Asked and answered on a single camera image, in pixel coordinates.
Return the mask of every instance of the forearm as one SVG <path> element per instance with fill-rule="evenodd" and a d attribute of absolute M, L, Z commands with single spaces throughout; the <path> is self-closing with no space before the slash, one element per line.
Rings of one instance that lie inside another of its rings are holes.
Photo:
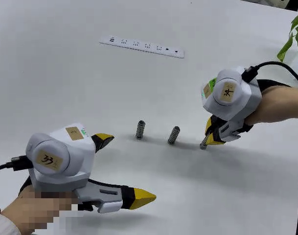
<path fill-rule="evenodd" d="M 290 91 L 291 96 L 291 106 L 289 108 L 290 117 L 298 118 L 298 89 L 293 89 Z"/>
<path fill-rule="evenodd" d="M 273 86 L 262 93 L 256 111 L 245 119 L 247 125 L 298 118 L 298 88 Z"/>

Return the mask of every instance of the sleeve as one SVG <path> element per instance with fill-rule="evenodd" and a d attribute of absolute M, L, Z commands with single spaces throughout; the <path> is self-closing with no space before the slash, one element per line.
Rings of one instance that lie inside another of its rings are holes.
<path fill-rule="evenodd" d="M 22 235 L 16 225 L 0 214 L 0 235 Z"/>

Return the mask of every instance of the green sticker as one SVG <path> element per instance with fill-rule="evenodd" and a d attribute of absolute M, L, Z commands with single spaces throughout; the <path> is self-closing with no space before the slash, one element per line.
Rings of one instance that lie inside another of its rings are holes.
<path fill-rule="evenodd" d="M 82 133 L 83 135 L 86 135 L 86 134 L 87 134 L 87 133 L 86 133 L 86 130 L 84 130 L 84 129 L 81 130 L 81 133 Z"/>
<path fill-rule="evenodd" d="M 209 84 L 209 88 L 211 89 L 211 92 L 213 92 L 215 83 L 216 83 L 216 78 L 210 80 L 210 82 L 208 83 Z"/>

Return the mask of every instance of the black strap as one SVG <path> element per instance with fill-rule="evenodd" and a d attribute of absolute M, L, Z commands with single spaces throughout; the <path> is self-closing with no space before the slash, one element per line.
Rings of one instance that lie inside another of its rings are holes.
<path fill-rule="evenodd" d="M 91 202 L 83 202 L 82 204 L 78 204 L 79 211 L 93 211 L 92 203 Z"/>
<path fill-rule="evenodd" d="M 18 195 L 24 190 L 25 187 L 32 185 L 30 176 L 28 176 L 28 178 L 26 179 L 25 183 L 22 185 L 20 192 L 18 193 Z"/>
<path fill-rule="evenodd" d="M 273 86 L 284 86 L 284 87 L 290 87 L 286 84 L 280 83 L 280 82 L 276 82 L 273 80 L 268 80 L 268 79 L 258 79 L 257 80 L 258 86 L 261 90 L 261 92 L 263 92 L 264 90 L 266 90 L 269 87 L 273 87 Z"/>
<path fill-rule="evenodd" d="M 249 126 L 247 124 L 243 124 L 243 127 L 239 130 L 237 130 L 239 133 L 243 133 L 243 132 L 249 132 L 251 129 L 252 129 L 253 125 L 252 126 Z"/>

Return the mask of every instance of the spring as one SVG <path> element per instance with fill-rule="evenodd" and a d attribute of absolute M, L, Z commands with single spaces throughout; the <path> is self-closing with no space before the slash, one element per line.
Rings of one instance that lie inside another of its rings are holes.
<path fill-rule="evenodd" d="M 144 126 L 145 126 L 144 121 L 141 120 L 138 122 L 138 127 L 137 127 L 137 132 L 136 132 L 136 138 L 138 140 L 142 139 L 142 137 L 143 137 Z"/>
<path fill-rule="evenodd" d="M 204 138 L 204 140 L 201 142 L 200 149 L 202 149 L 202 150 L 206 149 L 206 147 L 207 147 L 206 142 L 207 142 L 209 136 L 210 136 L 210 134 L 207 134 L 206 137 Z"/>
<path fill-rule="evenodd" d="M 180 128 L 178 126 L 175 126 L 172 130 L 172 133 L 170 133 L 170 136 L 169 136 L 169 139 L 168 139 L 168 143 L 169 144 L 174 144 L 176 139 L 177 139 L 177 136 L 180 132 Z"/>

